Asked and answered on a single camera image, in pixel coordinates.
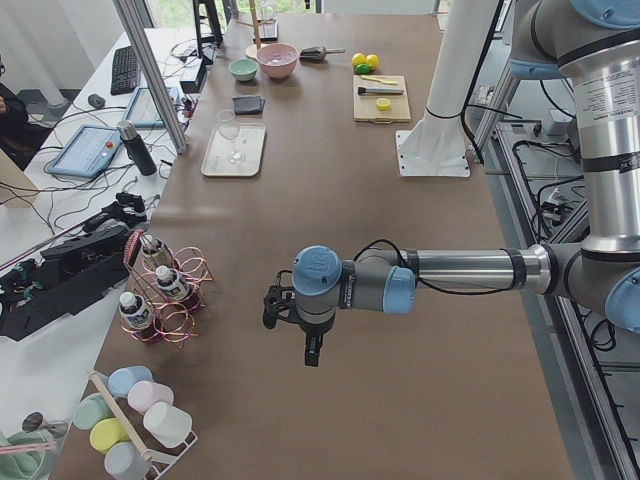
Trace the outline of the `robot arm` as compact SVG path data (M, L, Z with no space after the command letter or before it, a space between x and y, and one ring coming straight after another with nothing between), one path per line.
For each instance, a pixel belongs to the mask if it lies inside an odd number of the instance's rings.
M409 312L418 286L457 295L528 288L639 328L639 5L519 1L510 55L518 79L568 78L574 89L589 232L578 243L524 250L401 250L377 240L351 260L326 246L300 251L292 283L273 284L263 323L306 335L319 362L339 309Z

